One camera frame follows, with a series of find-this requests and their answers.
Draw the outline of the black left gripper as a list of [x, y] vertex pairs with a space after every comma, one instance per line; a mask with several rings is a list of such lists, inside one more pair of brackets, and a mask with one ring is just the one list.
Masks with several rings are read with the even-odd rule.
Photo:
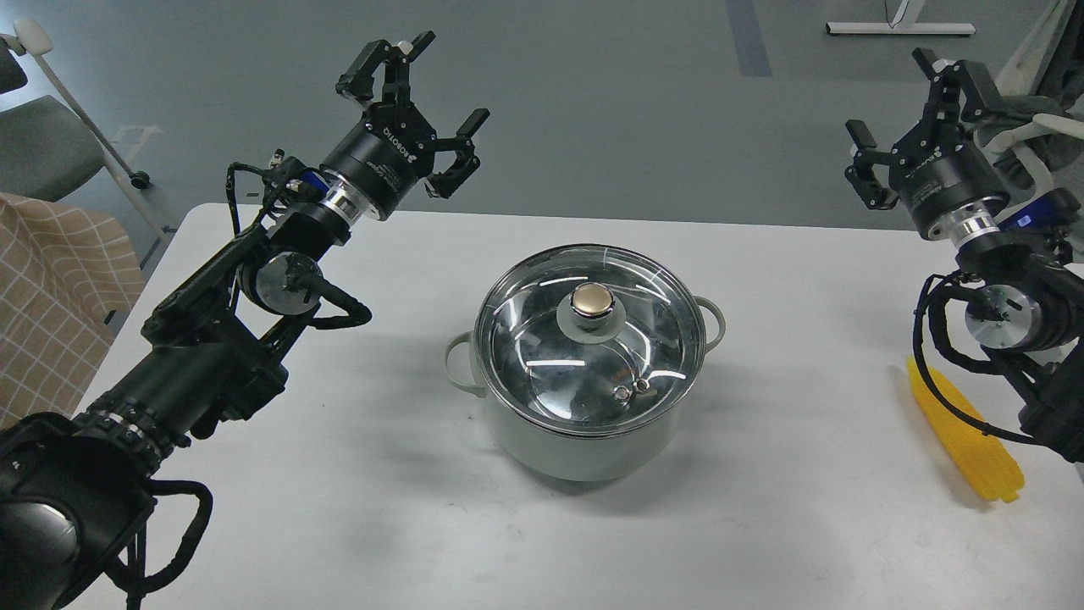
[[[395, 46], [374, 40], [335, 85], [336, 94], [362, 114], [320, 163], [320, 170], [359, 192], [372, 219], [387, 220], [399, 208], [406, 193], [430, 173], [434, 154], [451, 152], [456, 157], [444, 171], [426, 177], [426, 191], [433, 198], [452, 197], [480, 167], [473, 137], [490, 117], [490, 109], [473, 111], [454, 137], [436, 138], [436, 130], [411, 99], [411, 64], [434, 39], [435, 33], [423, 31]], [[428, 152], [420, 147], [425, 142]]]

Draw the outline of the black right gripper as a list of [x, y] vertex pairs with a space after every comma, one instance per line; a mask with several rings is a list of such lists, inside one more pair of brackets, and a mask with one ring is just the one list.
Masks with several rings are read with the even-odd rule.
[[[919, 236], [938, 241], [935, 224], [944, 215], [971, 205], [982, 205], [991, 215], [1007, 208], [1008, 189], [959, 127], [1006, 116], [1009, 108], [983, 63], [956, 59], [938, 69], [929, 47], [915, 47], [911, 57], [930, 81], [921, 118], [894, 144], [892, 156], [878, 150], [867, 124], [847, 120], [854, 151], [844, 177], [867, 209], [891, 211], [899, 199]], [[887, 189], [875, 167], [888, 167], [891, 159]]]

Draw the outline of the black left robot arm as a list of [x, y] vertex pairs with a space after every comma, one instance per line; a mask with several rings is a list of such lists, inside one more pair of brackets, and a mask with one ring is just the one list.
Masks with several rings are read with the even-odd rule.
[[182, 575], [212, 492], [156, 479], [162, 462], [281, 394], [305, 330], [367, 324], [367, 306], [318, 267], [357, 220], [387, 220], [417, 184], [452, 197], [480, 165], [473, 137], [488, 109], [441, 138], [412, 101], [412, 63], [435, 37], [357, 55], [335, 89], [361, 117], [323, 163], [282, 151], [264, 169], [232, 163], [233, 239], [152, 310], [149, 354], [76, 417], [31, 414], [4, 430], [4, 609], [59, 609], [103, 575], [136, 609]]

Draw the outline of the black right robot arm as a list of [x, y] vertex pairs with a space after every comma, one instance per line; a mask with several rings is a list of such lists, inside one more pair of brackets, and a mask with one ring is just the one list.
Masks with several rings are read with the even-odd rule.
[[887, 151], [864, 121], [846, 128], [854, 144], [844, 174], [869, 209], [905, 205], [924, 241], [949, 239], [957, 270], [933, 275], [916, 306], [913, 353], [926, 385], [924, 333], [949, 362], [1004, 377], [1025, 405], [1020, 431], [949, 412], [983, 434], [1083, 455], [1081, 278], [1067, 267], [1067, 231], [1079, 205], [1032, 150], [1041, 137], [1081, 139], [1081, 121], [1014, 111], [988, 67], [913, 59], [929, 80], [921, 118]]

